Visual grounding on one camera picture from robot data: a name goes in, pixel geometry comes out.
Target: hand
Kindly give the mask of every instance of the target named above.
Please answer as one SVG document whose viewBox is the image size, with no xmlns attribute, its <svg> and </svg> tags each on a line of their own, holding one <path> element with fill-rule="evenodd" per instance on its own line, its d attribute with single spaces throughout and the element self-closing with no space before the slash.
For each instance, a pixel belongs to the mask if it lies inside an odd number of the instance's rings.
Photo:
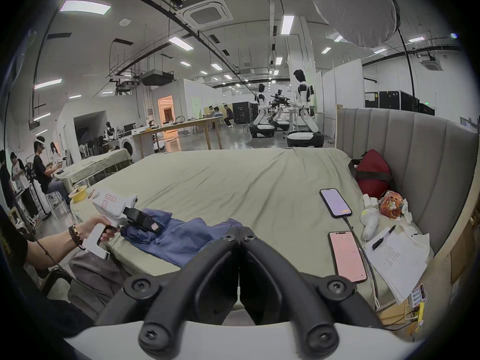
<svg viewBox="0 0 480 360">
<path fill-rule="evenodd" d="M 97 224 L 104 224 L 104 225 L 110 225 L 110 221 L 105 217 L 100 214 L 97 214 L 95 216 L 92 216 L 88 220 L 84 221 L 81 224 L 77 224 L 77 232 L 82 240 L 85 240 L 88 236 L 90 236 L 90 233 L 92 232 L 93 228 Z M 102 236 L 100 236 L 100 241 L 101 242 L 108 242 L 110 239 L 112 239 L 115 236 L 115 231 L 111 229 L 107 229 L 104 233 L 102 233 Z"/>
</svg>

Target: smartphone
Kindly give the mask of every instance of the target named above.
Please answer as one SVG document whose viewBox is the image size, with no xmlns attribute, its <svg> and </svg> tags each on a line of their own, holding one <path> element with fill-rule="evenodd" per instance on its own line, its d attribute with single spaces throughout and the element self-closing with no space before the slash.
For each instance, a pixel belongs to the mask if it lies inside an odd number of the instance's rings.
<svg viewBox="0 0 480 360">
<path fill-rule="evenodd" d="M 322 189 L 320 191 L 320 196 L 327 205 L 333 218 L 342 218 L 352 214 L 350 207 L 335 188 Z"/>
<path fill-rule="evenodd" d="M 332 249 L 336 274 L 347 278 L 352 283 L 365 281 L 367 272 L 351 231 L 330 232 L 328 241 Z"/>
</svg>

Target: yellow bowl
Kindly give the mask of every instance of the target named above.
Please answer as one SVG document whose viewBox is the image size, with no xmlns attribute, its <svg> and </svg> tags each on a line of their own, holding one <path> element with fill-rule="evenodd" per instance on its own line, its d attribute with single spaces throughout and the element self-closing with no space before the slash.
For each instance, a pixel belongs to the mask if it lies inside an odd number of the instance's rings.
<svg viewBox="0 0 480 360">
<path fill-rule="evenodd" d="M 71 193 L 68 195 L 74 203 L 79 202 L 87 197 L 87 185 L 82 185 L 81 187 L 74 188 Z"/>
</svg>

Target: washing machine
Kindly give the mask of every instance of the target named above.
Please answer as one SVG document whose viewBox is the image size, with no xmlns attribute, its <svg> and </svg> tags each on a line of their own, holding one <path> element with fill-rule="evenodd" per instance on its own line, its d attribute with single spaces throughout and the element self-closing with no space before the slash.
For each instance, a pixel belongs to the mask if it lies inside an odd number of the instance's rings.
<svg viewBox="0 0 480 360">
<path fill-rule="evenodd" d="M 128 151 L 134 163 L 141 160 L 142 158 L 142 154 L 140 152 L 141 146 L 140 146 L 140 142 L 138 141 L 138 138 L 134 139 L 133 136 L 125 136 L 119 139 L 118 141 L 119 141 L 119 147 L 125 148 Z"/>
</svg>

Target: red bag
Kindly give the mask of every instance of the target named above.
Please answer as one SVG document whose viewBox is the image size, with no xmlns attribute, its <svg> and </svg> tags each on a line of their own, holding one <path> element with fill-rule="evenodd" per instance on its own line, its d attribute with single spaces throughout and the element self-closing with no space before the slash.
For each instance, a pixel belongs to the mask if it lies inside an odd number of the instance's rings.
<svg viewBox="0 0 480 360">
<path fill-rule="evenodd" d="M 375 149 L 363 154 L 362 159 L 351 160 L 348 168 L 363 194 L 380 198 L 387 189 L 396 192 L 392 171 Z"/>
</svg>

